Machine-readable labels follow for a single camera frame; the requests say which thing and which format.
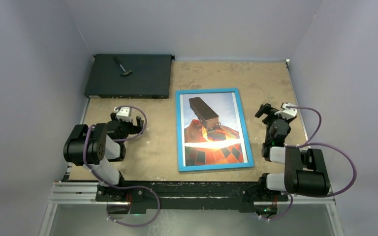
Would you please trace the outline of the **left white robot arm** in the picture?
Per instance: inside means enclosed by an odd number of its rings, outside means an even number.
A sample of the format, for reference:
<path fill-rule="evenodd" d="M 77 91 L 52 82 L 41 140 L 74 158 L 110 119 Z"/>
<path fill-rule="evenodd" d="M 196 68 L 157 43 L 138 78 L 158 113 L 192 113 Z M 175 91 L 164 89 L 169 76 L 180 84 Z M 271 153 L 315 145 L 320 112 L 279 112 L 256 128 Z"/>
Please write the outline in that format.
<path fill-rule="evenodd" d="M 63 157 L 87 169 L 98 180 L 101 192 L 108 188 L 108 195 L 121 201 L 127 195 L 127 187 L 122 184 L 123 175 L 111 163 L 125 159 L 125 141 L 141 135 L 146 122 L 139 116 L 133 119 L 117 113 L 111 113 L 110 118 L 107 123 L 74 126 L 63 147 Z"/>

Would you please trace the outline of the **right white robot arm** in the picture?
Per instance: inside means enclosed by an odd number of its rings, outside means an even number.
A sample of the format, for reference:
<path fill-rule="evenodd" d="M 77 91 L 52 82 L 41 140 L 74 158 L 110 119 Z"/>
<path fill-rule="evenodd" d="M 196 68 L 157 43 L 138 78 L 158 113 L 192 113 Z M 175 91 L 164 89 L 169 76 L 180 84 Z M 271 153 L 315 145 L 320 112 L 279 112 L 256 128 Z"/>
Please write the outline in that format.
<path fill-rule="evenodd" d="M 294 121 L 301 107 L 283 103 L 279 109 L 265 103 L 260 105 L 256 118 L 263 117 L 266 126 L 262 143 L 262 157 L 273 163 L 284 165 L 281 174 L 267 174 L 266 181 L 257 186 L 257 195 L 263 200 L 273 197 L 276 191 L 308 197 L 326 197 L 331 184 L 322 150 L 305 148 L 303 145 L 289 146 L 286 139 L 291 133 L 290 123 Z"/>

